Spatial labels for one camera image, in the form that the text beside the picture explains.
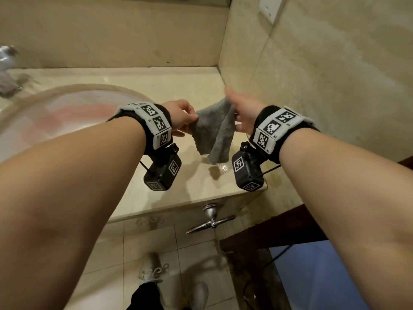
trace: white sneaker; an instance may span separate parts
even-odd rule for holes
[[[194,286],[192,292],[190,308],[191,310],[204,310],[208,300],[208,285],[199,282]]]
[[[143,283],[160,282],[160,275],[162,273],[162,264],[157,253],[147,253],[143,257],[144,261],[140,267],[138,278]]]

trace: gray fabric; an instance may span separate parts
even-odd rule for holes
[[[228,162],[235,132],[235,109],[224,98],[197,111],[199,119],[189,125],[198,152],[208,155],[211,164]]]

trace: metal tap handle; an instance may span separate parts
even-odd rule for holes
[[[188,229],[186,231],[187,234],[196,233],[196,232],[202,231],[204,229],[209,229],[210,227],[215,229],[215,228],[217,228],[218,225],[235,219],[235,215],[231,215],[229,217],[226,217],[224,219],[216,221],[216,217],[218,216],[218,210],[216,208],[215,203],[212,203],[210,205],[206,205],[203,210],[204,210],[205,214],[207,215],[207,217],[209,218],[209,221],[204,223],[204,224],[200,224],[198,226],[195,226],[191,229]]]

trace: faucet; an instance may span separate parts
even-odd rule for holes
[[[14,57],[17,50],[13,46],[0,46],[0,95],[10,97],[20,91],[22,87],[7,73],[7,70],[16,66]]]

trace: beige tile wall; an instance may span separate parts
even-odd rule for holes
[[[227,17],[136,0],[0,0],[0,44],[23,68],[213,66]]]
[[[393,161],[413,155],[413,0],[287,0],[273,28],[258,4],[231,5],[219,62],[227,85]],[[301,203],[282,170],[266,179],[247,225]]]

